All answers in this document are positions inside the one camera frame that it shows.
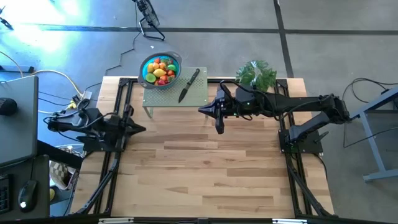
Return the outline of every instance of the black desk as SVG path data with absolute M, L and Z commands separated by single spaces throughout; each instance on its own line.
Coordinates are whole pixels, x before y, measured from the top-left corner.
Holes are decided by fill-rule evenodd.
M 33 160 L 32 179 L 38 181 L 37 204 L 33 211 L 22 213 L 18 207 L 18 193 L 24 183 L 30 179 Z M 12 210 L 10 212 L 0 214 L 0 221 L 48 217 L 50 215 L 49 157 L 38 156 L 9 169 L 4 168 L 4 170 L 5 171 L 2 174 L 12 174 Z

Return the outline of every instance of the computer mouse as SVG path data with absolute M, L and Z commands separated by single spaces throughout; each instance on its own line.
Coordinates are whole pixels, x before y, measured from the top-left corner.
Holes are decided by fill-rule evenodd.
M 28 180 L 19 189 L 18 206 L 21 212 L 30 212 L 36 206 L 37 202 L 37 181 Z
M 11 98 L 0 97 L 0 115 L 11 116 L 18 110 L 17 102 Z

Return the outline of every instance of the gray table leg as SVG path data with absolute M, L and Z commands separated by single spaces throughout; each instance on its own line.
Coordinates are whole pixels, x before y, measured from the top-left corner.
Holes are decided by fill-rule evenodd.
M 366 118 L 365 112 L 360 113 L 359 114 L 359 118 L 361 119 L 363 128 L 365 129 L 366 137 L 372 136 L 373 133 L 372 133 L 371 127 L 370 127 L 370 125 L 368 123 L 368 119 Z M 368 139 L 368 141 L 369 141 L 369 143 L 371 145 L 371 149 L 372 149 L 372 152 L 373 152 L 374 159 L 376 160 L 376 164 L 377 164 L 377 166 L 379 168 L 379 171 L 380 172 L 386 171 L 386 168 L 384 167 L 384 164 L 383 164 L 383 160 L 381 159 L 381 156 L 380 156 L 380 153 L 379 153 L 379 148 L 377 147 L 377 144 L 376 144 L 376 141 L 374 140 L 374 138 L 375 137 Z
M 154 109 L 150 108 L 149 111 L 148 111 L 148 107 L 143 106 L 143 108 L 144 108 L 145 113 L 147 113 L 148 117 L 152 118 L 152 115 L 154 114 Z
M 371 180 L 379 180 L 379 179 L 385 179 L 385 178 L 390 178 L 390 177 L 398 177 L 398 169 L 385 170 L 385 171 L 380 171 L 380 172 L 376 172 L 376 173 L 369 174 L 369 175 L 364 175 L 363 179 L 365 180 L 365 182 L 369 182 Z

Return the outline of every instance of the cable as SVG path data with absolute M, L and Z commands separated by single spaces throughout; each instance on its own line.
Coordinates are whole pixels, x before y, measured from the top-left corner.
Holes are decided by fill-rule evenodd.
M 29 159 L 26 159 L 26 160 L 24 160 L 24 161 L 20 161 L 20 162 L 17 162 L 17 163 L 13 163 L 13 164 L 9 164 L 9 165 L 6 165 L 6 166 L 2 166 L 2 167 L 0 167 L 0 171 L 1 172 L 4 172 L 4 171 L 6 171 L 6 170 L 3 170 L 4 168 L 13 168 L 14 166 L 16 166 L 16 165 L 18 165 L 18 164 L 21 164 L 21 163 L 23 163 L 23 162 L 26 162 L 26 161 L 28 161 Z
M 123 56 L 124 54 L 126 54 L 126 53 L 129 53 L 129 52 L 132 51 L 132 50 L 135 50 L 135 48 L 134 48 L 134 43 L 135 43 L 137 37 L 141 34 L 141 31 L 139 30 L 139 28 L 138 28 L 138 26 L 137 26 L 138 17 L 137 17 L 137 3 L 136 3 L 136 2 L 135 2 L 135 5 L 136 5 L 136 29 L 137 29 L 137 31 L 138 31 L 138 34 L 137 34 L 136 37 L 132 40 L 132 48 L 129 49 L 129 50 L 127 50 L 127 51 L 125 51 L 125 52 L 123 52 L 123 53 L 121 53 L 120 56 L 119 56 L 119 63 L 118 63 L 118 65 L 106 69 L 106 70 L 105 70 L 104 76 L 106 76 L 106 75 L 108 74 L 108 71 L 110 71 L 110 70 L 112 70 L 112 69 L 114 69 L 114 68 L 121 67 L 121 66 L 122 66 L 122 65 L 121 65 L 122 56 Z
M 19 67 L 18 63 L 16 61 L 14 61 L 14 59 L 12 59 L 10 56 L 6 55 L 6 53 L 2 52 L 0 50 L 0 53 L 2 53 L 4 56 L 6 56 L 9 60 L 12 60 L 12 62 L 14 62 L 15 65 L 17 65 L 17 68 L 19 70 L 19 73 L 21 74 L 21 77 L 24 77 L 24 73 L 22 72 L 22 69 Z
M 353 92 L 353 95 L 355 96 L 355 98 L 356 98 L 357 100 L 359 100 L 359 101 L 362 101 L 363 103 L 368 103 L 367 101 L 364 101 L 364 100 L 359 99 L 358 96 L 356 96 L 355 91 L 354 91 L 354 88 L 353 88 L 354 83 L 362 82 L 362 81 L 368 81 L 368 82 L 375 83 L 375 84 L 381 86 L 381 87 L 382 87 L 383 89 L 385 89 L 385 90 L 386 90 L 386 88 L 385 88 L 383 85 L 398 85 L 398 83 L 383 83 L 383 82 L 378 82 L 378 81 L 372 80 L 372 79 L 370 79 L 370 78 L 359 77 L 359 78 L 355 78 L 350 84 L 348 84 L 348 85 L 346 86 L 346 88 L 344 89 L 343 95 L 341 96 L 341 99 L 344 101 L 345 94 L 346 94 L 348 88 L 351 86 L 351 89 L 352 89 L 352 92 Z M 353 144 L 356 144 L 356 143 L 357 143 L 357 142 L 354 142 L 353 144 L 350 144 L 350 145 L 346 146 L 346 130 L 347 130 L 347 124 L 344 123 L 343 148 L 346 148 L 346 147 L 348 147 L 348 146 L 352 146 Z
M 377 136 L 378 134 L 385 133 L 385 132 L 392 131 L 392 130 L 396 130 L 396 129 L 398 129 L 398 127 L 389 128 L 389 129 L 386 129 L 386 130 L 383 130 L 383 131 L 379 131 L 379 132 L 376 133 L 376 134 L 373 134 L 373 135 L 371 135 L 371 136 L 369 136 L 369 137 L 366 137 L 366 138 L 362 138 L 361 140 L 358 140 L 358 141 L 356 141 L 356 142 L 354 142 L 354 143 L 351 143 L 351 144 L 349 144 L 349 145 L 347 145 L 347 146 L 344 146 L 344 148 L 350 147 L 350 146 L 355 145 L 355 144 L 357 144 L 357 143 L 359 143 L 359 142 L 361 142 L 361 141 L 364 141 L 364 140 L 367 140 L 367 139 L 369 139 L 369 138 L 371 138 L 371 137 Z
M 89 88 L 91 88 L 91 87 L 93 87 L 93 86 L 100 85 L 100 84 L 102 84 L 102 82 L 100 82 L 100 83 L 95 83 L 94 85 L 91 85 L 91 86 L 87 87 L 87 88 L 85 89 L 85 91 L 87 91 Z
M 57 74 L 59 74 L 59 75 L 64 76 L 64 77 L 67 78 L 67 79 L 69 80 L 69 82 L 73 85 L 73 87 L 75 88 L 76 92 L 77 92 L 80 96 L 83 96 L 83 94 L 80 93 L 79 89 L 77 88 L 76 84 L 72 81 L 72 79 L 70 79 L 68 75 L 66 75 L 66 74 L 64 74 L 64 73 L 62 73 L 62 72 L 58 72 L 58 71 L 55 71 L 55 70 L 39 70 L 39 71 L 36 71 L 36 72 L 34 72 L 34 73 L 30 74 L 30 75 L 36 75 L 36 74 L 42 73 L 42 72 L 53 72 L 53 73 L 57 73 Z
M 326 169 L 326 165 L 325 162 L 323 161 L 323 159 L 316 153 L 313 154 L 315 157 L 317 157 L 319 159 L 319 161 L 322 163 L 323 168 L 325 170 L 325 176 L 326 176 L 326 180 L 328 180 L 328 170 Z
M 24 73 L 22 72 L 22 70 L 21 70 L 20 66 L 18 65 L 18 63 L 17 63 L 14 59 L 12 59 L 10 56 L 8 56 L 7 54 L 5 54 L 4 52 L 0 51 L 0 53 L 2 53 L 4 56 L 6 56 L 6 57 L 9 58 L 10 60 L 12 60 L 12 62 L 14 62 L 14 64 L 17 66 L 17 68 L 18 68 L 18 70 L 19 70 L 19 73 L 21 74 L 21 77 L 23 78 L 23 77 L 24 77 Z M 39 70 L 39 71 L 36 71 L 36 72 L 34 72 L 34 73 L 30 74 L 30 75 L 36 75 L 36 74 L 38 74 L 38 73 L 40 73 L 40 72 L 53 72 L 53 73 L 57 73 L 57 74 L 59 74 L 59 75 L 64 76 L 64 77 L 67 78 L 67 79 L 69 80 L 69 82 L 73 85 L 73 87 L 75 88 L 75 90 L 77 91 L 77 93 L 78 93 L 80 96 L 83 96 L 83 94 L 80 93 L 79 89 L 77 88 L 76 84 L 72 81 L 72 79 L 69 78 L 68 75 L 66 75 L 66 74 L 64 74 L 64 73 L 62 73 L 62 72 L 55 71 L 55 70 Z M 39 113 L 44 113 L 44 114 L 52 114 L 52 112 L 42 111 L 42 110 L 38 110 L 38 112 L 39 112 Z
M 310 101 L 310 102 L 306 102 L 306 103 L 302 103 L 302 104 L 300 104 L 300 105 L 297 105 L 297 106 L 293 107 L 291 110 L 289 110 L 289 111 L 288 111 L 285 115 L 283 115 L 281 118 L 276 119 L 276 120 L 277 120 L 277 121 L 280 121 L 280 120 L 284 119 L 287 115 L 293 113 L 295 110 L 297 110 L 297 109 L 299 109 L 299 108 L 301 108 L 301 107 L 303 107 L 303 106 L 305 106 L 305 105 L 309 105 L 309 104 L 311 104 L 311 103 L 322 103 L 322 102 L 326 101 L 327 99 L 329 99 L 329 98 L 332 97 L 332 96 L 333 96 L 333 95 L 330 94 L 330 95 L 328 95 L 327 97 L 325 97 L 325 98 L 322 99 L 322 100 L 314 100 L 314 101 Z
M 42 91 L 39 91 L 39 93 L 42 93 L 42 94 L 45 94 L 45 95 L 48 95 L 48 96 L 53 96 L 53 97 L 60 98 L 60 99 L 64 99 L 64 100 L 71 100 L 71 99 L 68 99 L 68 98 L 65 98 L 65 97 L 61 97 L 61 96 L 56 96 L 56 95 L 53 95 L 53 94 L 50 94 L 50 93 L 44 93 Z
M 93 125 L 93 124 L 95 124 L 96 122 L 98 122 L 99 120 L 101 120 L 101 119 L 103 119 L 104 117 L 106 117 L 107 115 L 111 115 L 111 114 L 114 114 L 114 112 L 106 113 L 106 114 L 104 114 L 104 115 L 102 115 L 102 116 L 96 118 L 96 119 L 95 119 L 94 121 L 92 121 L 90 124 L 84 125 L 83 127 L 80 127 L 79 129 L 88 128 L 88 127 L 90 127 L 91 125 Z
M 51 103 L 51 104 L 57 105 L 57 106 L 68 106 L 68 105 L 70 104 L 70 103 L 68 103 L 68 104 L 62 105 L 62 104 L 59 104 L 59 103 L 51 102 L 51 101 L 49 101 L 49 100 L 45 100 L 45 99 L 40 98 L 40 97 L 38 97 L 38 99 L 39 99 L 39 100 L 42 100 L 42 101 L 46 101 L 47 103 Z
M 75 139 L 75 138 L 71 138 L 71 137 L 68 137 L 68 136 L 62 134 L 60 131 L 58 131 L 58 134 L 60 134 L 62 137 L 65 137 L 65 138 L 67 138 L 67 139 L 74 140 L 74 141 L 77 141 L 77 142 L 81 142 L 81 141 L 79 141 L 79 140 L 77 140 L 77 139 Z
M 175 223 L 171 223 L 171 224 L 180 224 L 180 223 L 197 223 L 197 221 L 192 220 L 192 221 L 179 221 L 179 222 L 175 222 Z
M 32 177 L 33 177 L 33 166 L 34 166 L 34 161 L 35 161 L 35 159 L 32 159 L 32 167 L 30 167 L 30 178 L 29 178 L 29 180 L 32 180 Z
M 77 104 L 77 110 L 76 110 L 76 111 L 74 111 L 74 112 L 72 112 L 72 113 L 70 113 L 70 114 L 65 114 L 65 115 L 61 115 L 61 116 L 60 116 L 60 115 L 48 116 L 48 117 L 45 117 L 45 118 L 43 119 L 43 122 L 46 123 L 46 124 L 48 124 L 48 123 L 45 121 L 47 118 L 68 118 L 68 117 L 70 117 L 70 116 L 73 116 L 73 115 L 79 113 L 79 111 L 80 111 L 81 109 L 85 109 L 89 104 L 90 104 L 90 100 L 89 100 L 89 99 L 83 99 L 83 100 L 81 100 L 81 101 L 79 102 L 79 104 Z
M 70 206 L 70 204 L 71 204 L 71 202 L 72 202 L 73 194 L 75 193 L 76 183 L 77 183 L 77 179 L 75 179 L 74 183 L 72 184 L 72 189 L 71 189 L 71 192 L 70 192 L 70 196 L 69 196 L 69 200 L 68 200 L 67 209 L 66 209 L 65 212 L 63 213 L 63 216 L 67 215 L 69 206 Z

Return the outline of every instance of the gray floor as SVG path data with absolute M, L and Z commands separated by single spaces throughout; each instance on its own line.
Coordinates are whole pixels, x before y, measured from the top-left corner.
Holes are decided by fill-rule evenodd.
M 272 0 L 153 0 L 161 27 L 261 28 L 277 29 Z M 287 29 L 397 30 L 398 2 L 394 0 L 280 0 Z M 36 69 L 55 69 L 70 75 L 81 90 L 100 82 L 105 70 L 119 62 L 119 54 L 130 49 L 135 32 L 40 31 L 25 22 L 79 26 L 135 26 L 134 5 L 130 0 L 86 1 L 10 1 L 2 16 L 13 23 L 9 32 L 0 26 L 0 50 L 20 65 Z M 208 67 L 211 76 L 233 77 L 244 62 L 264 59 L 286 77 L 279 34 L 165 33 L 166 41 L 137 38 L 135 51 L 123 55 L 122 67 L 107 75 L 137 75 L 143 58 L 154 52 L 173 50 L 183 57 L 184 66 Z M 295 77 L 305 79 L 309 95 L 341 95 L 357 77 L 380 82 L 398 82 L 398 36 L 396 35 L 288 35 L 290 58 Z M 0 57 L 0 63 L 10 64 Z M 17 78 L 17 74 L 0 74 Z M 41 74 L 40 90 L 59 96 L 75 94 L 71 85 L 56 74 Z M 371 100 L 382 91 L 372 83 L 355 86 L 358 95 Z M 43 98 L 63 102 L 56 98 Z M 362 103 L 351 92 L 345 98 L 350 111 Z M 55 111 L 62 106 L 40 102 L 41 110 Z M 375 118 L 374 129 L 390 128 Z M 39 139 L 53 145 L 75 143 L 51 133 L 39 122 Z M 365 184 L 362 176 L 377 170 L 367 142 L 343 149 L 343 127 L 328 125 L 322 131 L 324 160 L 335 213 L 341 217 L 397 222 L 398 178 Z M 396 132 L 384 136 L 391 142 Z M 348 125 L 347 143 L 363 138 L 361 124 Z M 386 166 L 398 167 L 394 142 L 381 145 Z M 65 201 L 51 207 L 61 215 Z

